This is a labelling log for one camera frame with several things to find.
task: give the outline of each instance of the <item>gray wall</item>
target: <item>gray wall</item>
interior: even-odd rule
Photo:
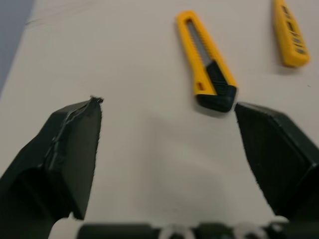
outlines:
[[[0,0],[0,97],[33,2]]]

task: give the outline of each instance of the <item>black plastic part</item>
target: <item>black plastic part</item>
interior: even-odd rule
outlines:
[[[0,179],[0,238],[46,239],[73,212],[84,219],[101,126],[100,98],[54,112]]]
[[[157,239],[159,230],[147,224],[84,225],[78,239]]]
[[[319,150],[283,113],[246,103],[235,112],[249,165],[276,215],[319,220]]]
[[[219,223],[200,224],[194,229],[196,238],[199,239],[232,239],[233,231],[231,228]]]
[[[197,239],[234,238],[231,228],[218,223],[200,224],[191,230]],[[88,224],[82,226],[77,239],[158,239],[159,234],[160,229],[148,224]]]
[[[227,84],[227,81],[221,72],[216,61],[212,61],[206,67],[207,74],[217,93],[217,96],[197,95],[198,103],[208,109],[229,112],[233,107],[237,89]]]
[[[223,85],[223,95],[196,95],[196,99],[205,108],[225,113],[233,107],[236,91],[234,86]]]
[[[271,223],[264,228],[269,239],[317,239],[318,222]]]

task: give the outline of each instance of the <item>yellow utility knife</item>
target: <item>yellow utility knife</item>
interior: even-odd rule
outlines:
[[[194,77],[194,94],[206,108],[228,112],[236,96],[237,86],[217,47],[193,11],[176,17]]]
[[[274,26],[283,62],[286,66],[299,67],[310,61],[297,22],[284,0],[274,0]]]

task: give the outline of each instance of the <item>white table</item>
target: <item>white table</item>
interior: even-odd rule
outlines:
[[[282,67],[270,0],[38,0],[0,101],[0,171],[49,115],[105,99],[86,222],[264,224],[275,217],[246,161],[233,112],[194,106],[174,17],[197,12],[238,100],[286,112],[319,145],[317,0],[287,0],[312,55]],[[76,237],[59,221],[50,239]]]

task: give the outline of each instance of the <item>table surface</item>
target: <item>table surface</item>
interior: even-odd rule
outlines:
[[[286,112],[319,145],[317,0],[287,0],[312,61],[281,66],[270,0],[38,0],[0,101],[0,174],[49,115],[105,99],[86,222],[196,225],[273,220],[233,112],[201,110],[174,17],[197,12],[238,99]],[[60,220],[50,239],[76,237]]]

